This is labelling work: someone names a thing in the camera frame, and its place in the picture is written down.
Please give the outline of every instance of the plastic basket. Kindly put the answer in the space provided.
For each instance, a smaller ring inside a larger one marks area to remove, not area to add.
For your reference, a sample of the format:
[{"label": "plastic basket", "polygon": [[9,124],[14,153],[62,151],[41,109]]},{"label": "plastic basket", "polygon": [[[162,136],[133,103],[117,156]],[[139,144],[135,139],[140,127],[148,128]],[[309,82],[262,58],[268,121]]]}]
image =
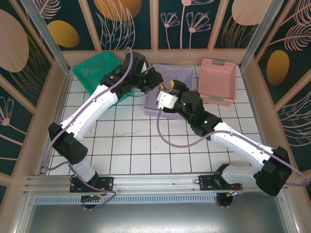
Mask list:
[{"label": "plastic basket", "polygon": [[[112,52],[102,52],[73,68],[73,73],[87,92],[92,95],[106,73],[121,65],[120,60]],[[117,103],[127,98],[124,95]]]},{"label": "plastic basket", "polygon": [[[153,67],[155,70],[162,74],[164,78],[164,84],[167,88],[170,86],[170,81],[177,79],[179,81],[186,81],[185,84],[187,87],[192,90],[192,76],[195,74],[195,70],[190,67],[173,67],[167,65],[154,64]],[[154,90],[148,92],[146,95],[146,100],[144,104],[145,114],[148,116],[157,117],[159,114],[159,109],[157,108],[156,96],[159,92],[159,89],[156,87]],[[161,117],[169,119],[183,119],[178,113],[161,113]]]},{"label": "plastic basket", "polygon": [[230,106],[235,100],[235,69],[231,62],[204,58],[198,92],[203,103]]}]

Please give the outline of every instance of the purple basket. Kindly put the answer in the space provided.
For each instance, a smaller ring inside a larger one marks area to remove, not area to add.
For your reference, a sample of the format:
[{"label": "purple basket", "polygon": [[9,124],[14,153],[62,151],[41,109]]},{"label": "purple basket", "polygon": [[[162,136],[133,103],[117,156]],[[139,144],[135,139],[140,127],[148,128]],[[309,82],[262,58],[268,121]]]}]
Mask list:
[{"label": "purple basket", "polygon": [[[170,86],[170,81],[177,79],[179,81],[185,82],[187,87],[192,90],[192,76],[195,74],[195,70],[190,67],[173,67],[168,65],[153,64],[155,70],[162,74],[164,78],[164,84],[167,88]],[[159,89],[156,87],[154,90],[148,92],[146,95],[146,100],[144,104],[145,114],[148,116],[155,116],[159,114],[157,108],[156,96],[159,92]],[[161,117],[169,119],[183,119],[178,113],[161,113]]]}]

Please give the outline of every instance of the green basket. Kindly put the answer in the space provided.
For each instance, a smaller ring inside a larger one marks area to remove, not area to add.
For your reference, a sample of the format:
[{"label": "green basket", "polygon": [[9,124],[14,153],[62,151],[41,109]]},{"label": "green basket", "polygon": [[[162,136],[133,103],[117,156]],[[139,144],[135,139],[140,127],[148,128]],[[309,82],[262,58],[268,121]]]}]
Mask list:
[{"label": "green basket", "polygon": [[[73,73],[87,92],[92,95],[104,75],[111,72],[115,67],[121,64],[122,63],[112,52],[102,52],[101,54],[98,54],[73,68]],[[133,95],[133,93],[134,89],[132,89],[128,94]],[[114,105],[127,97],[127,95],[124,95]]]}]

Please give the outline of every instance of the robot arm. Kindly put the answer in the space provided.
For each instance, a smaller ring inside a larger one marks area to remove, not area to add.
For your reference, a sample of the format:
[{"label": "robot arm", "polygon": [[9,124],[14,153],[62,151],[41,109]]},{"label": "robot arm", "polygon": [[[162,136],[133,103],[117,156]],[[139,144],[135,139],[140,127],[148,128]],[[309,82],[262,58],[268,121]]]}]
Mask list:
[{"label": "robot arm", "polygon": [[176,94],[159,92],[159,108],[164,112],[179,113],[198,136],[203,137],[215,131],[230,132],[216,133],[207,139],[231,149],[252,165],[239,167],[223,164],[214,174],[214,182],[218,186],[234,183],[255,184],[265,193],[276,196],[292,170],[263,152],[268,151],[289,163],[287,151],[282,147],[275,150],[238,133],[219,117],[205,111],[199,93],[190,91],[184,83],[174,80],[171,86]]},{"label": "robot arm", "polygon": [[[69,125],[52,146],[61,156],[68,160],[77,174],[91,186],[97,185],[98,175],[86,159],[87,148],[81,143],[90,126],[104,111],[115,104],[126,93],[130,92],[132,88],[138,88],[143,93],[147,93],[163,82],[162,75],[156,72],[154,68],[149,68],[146,58],[139,53],[133,52],[132,67],[125,79],[95,100],[94,97],[115,85],[122,78],[129,64],[130,54],[127,54],[124,63],[104,75],[91,97],[73,115],[59,125],[52,123],[49,126],[49,134],[52,140]],[[70,122],[77,116],[78,112],[84,109],[91,101],[93,103],[71,124]]]}]

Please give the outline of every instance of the white tiled floor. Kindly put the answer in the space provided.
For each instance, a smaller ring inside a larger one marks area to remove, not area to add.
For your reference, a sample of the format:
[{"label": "white tiled floor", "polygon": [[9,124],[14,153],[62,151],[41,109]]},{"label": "white tiled floor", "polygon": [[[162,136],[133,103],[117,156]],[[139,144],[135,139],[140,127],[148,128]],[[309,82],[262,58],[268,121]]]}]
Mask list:
[{"label": "white tiled floor", "polygon": [[[200,67],[195,67],[194,89],[199,82]],[[237,68],[237,97],[230,107],[204,104],[205,110],[221,117],[224,122],[254,141],[260,136],[249,103],[243,80]],[[203,140],[190,148],[167,145],[158,136],[156,117],[144,114],[145,96],[135,92],[116,107],[111,107],[88,130],[82,143],[88,148],[87,159],[101,174],[150,174],[216,171],[223,163],[246,165],[249,163],[220,144]],[[63,119],[71,116],[89,98],[84,87],[74,77],[71,82]],[[160,120],[160,128],[166,140],[184,145],[199,137],[182,120]],[[53,152],[50,166],[65,159]],[[50,175],[68,175],[68,166],[62,166]]]}]

